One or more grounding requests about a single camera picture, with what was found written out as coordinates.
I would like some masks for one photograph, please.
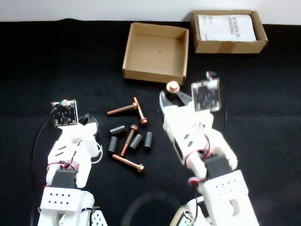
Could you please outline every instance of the white plastic part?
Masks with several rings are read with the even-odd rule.
[[[41,201],[41,210],[81,210],[83,192],[78,189],[45,187]]]
[[[52,147],[48,155],[48,164],[54,162],[70,163],[74,152],[71,166],[78,172],[76,174],[76,185],[78,188],[86,186],[91,170],[91,158],[99,155],[99,150],[95,141],[94,134],[97,132],[95,122],[86,124],[59,127],[62,134]],[[60,168],[59,164],[51,164],[46,175],[47,185],[52,184],[55,172]]]
[[[83,210],[84,208],[91,208],[94,205],[94,197],[90,192],[83,192],[83,199],[82,199],[82,204],[81,204],[81,209]],[[90,214],[91,210],[84,210],[81,211],[80,216],[79,216],[79,226],[89,226],[90,225]],[[59,225],[60,226],[68,226],[67,218],[65,217],[66,215],[64,214],[60,221]]]
[[[224,155],[232,170],[238,164],[236,155],[225,141],[222,134],[212,129],[213,115],[209,111],[194,112],[190,102],[187,106],[166,106],[163,109],[163,129],[181,160],[191,169],[196,177],[206,178],[207,169],[197,150],[207,149],[210,152]],[[195,226],[258,226],[254,210],[248,197],[248,189],[241,171],[237,170],[222,177],[199,183],[198,191],[203,194],[209,218],[205,218],[198,207]],[[196,215],[196,203],[192,200],[187,206],[191,218]]]
[[[93,195],[78,189],[45,187],[38,226],[89,226]]]
[[[183,216],[176,226],[192,226],[192,222]]]
[[[92,215],[92,226],[108,226],[103,212],[101,210],[96,210]]]
[[[214,226],[258,226],[240,170],[200,183],[210,219]]]
[[[181,163],[184,165],[186,159],[187,168],[191,169],[196,177],[206,178],[207,169],[196,152],[209,147],[205,135],[210,141],[210,151],[217,155],[225,155],[233,170],[237,167],[236,155],[222,134],[212,129],[214,117],[209,111],[196,113],[190,102],[182,107],[167,106],[163,109],[163,113],[163,129],[167,132],[174,147],[177,143],[179,149],[177,154]]]
[[[204,201],[204,197],[200,196],[197,198],[197,202],[200,203]],[[187,205],[186,205],[187,209],[190,212],[190,217],[191,219],[194,219],[196,217],[197,214],[197,203],[196,203],[196,199],[192,199],[190,200]],[[194,226],[210,226],[210,224],[208,223],[207,219],[204,217],[201,208],[198,206],[198,215],[196,218],[195,223],[193,224]]]

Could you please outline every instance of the bolt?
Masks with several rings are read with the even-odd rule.
[[[144,117],[143,112],[141,110],[141,107],[139,105],[138,99],[136,97],[134,97],[133,100],[134,100],[134,103],[136,103],[137,107],[138,107],[138,113],[139,113],[139,116],[140,116],[141,125],[147,125],[148,119]]]
[[[136,110],[137,108],[138,108],[138,104],[133,102],[131,105],[109,111],[109,112],[107,112],[107,115],[112,115],[112,114],[116,114],[116,113],[119,113],[119,112],[124,112],[124,111],[127,111],[127,110]]]
[[[127,159],[125,159],[125,158],[122,158],[122,157],[120,157],[120,156],[118,156],[118,155],[115,155],[115,154],[113,154],[112,157],[113,157],[114,159],[117,159],[117,160],[119,160],[119,161],[125,163],[126,165],[135,167],[135,168],[137,169],[138,172],[143,172],[143,171],[144,171],[144,166],[143,166],[141,163],[140,163],[140,165],[138,165],[138,164],[136,164],[136,163],[133,163],[132,161],[129,161],[129,160],[127,160]]]
[[[136,126],[136,125],[131,125],[130,128],[131,128],[131,131],[127,137],[126,143],[123,146],[122,152],[120,154],[121,156],[124,156],[124,154],[126,153],[127,147],[130,144],[130,142],[134,136],[134,133],[138,130],[138,126]]]
[[[166,85],[166,89],[168,92],[170,93],[177,93],[180,91],[180,86],[179,83],[176,81],[170,81],[167,85]]]

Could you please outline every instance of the circuit board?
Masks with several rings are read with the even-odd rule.
[[[191,88],[192,100],[196,112],[207,109],[214,112],[220,109],[219,79],[196,82],[192,84]]]
[[[51,105],[54,109],[59,105],[59,102],[51,102]],[[59,106],[53,117],[56,127],[76,125],[79,122],[76,100],[68,100],[65,106]]]

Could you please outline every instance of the instruction sheet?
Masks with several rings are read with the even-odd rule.
[[[249,15],[198,15],[201,40],[256,41]]]

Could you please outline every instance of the black cylinder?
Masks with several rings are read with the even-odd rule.
[[[152,142],[152,133],[147,132],[146,137],[145,137],[145,142],[144,142],[144,148],[145,149],[150,149],[151,148],[151,142]]]
[[[140,142],[142,141],[142,135],[141,134],[137,134],[134,139],[132,140],[132,142],[130,143],[130,147],[133,149],[136,149],[138,147],[138,145],[140,144]]]
[[[109,149],[108,149],[109,153],[111,153],[111,154],[115,153],[116,146],[117,146],[117,141],[118,141],[117,137],[111,137],[110,146],[109,146]]]
[[[116,136],[118,134],[126,132],[126,130],[127,130],[126,127],[124,125],[122,125],[122,126],[118,126],[118,127],[110,129],[110,134],[111,134],[111,136]]]

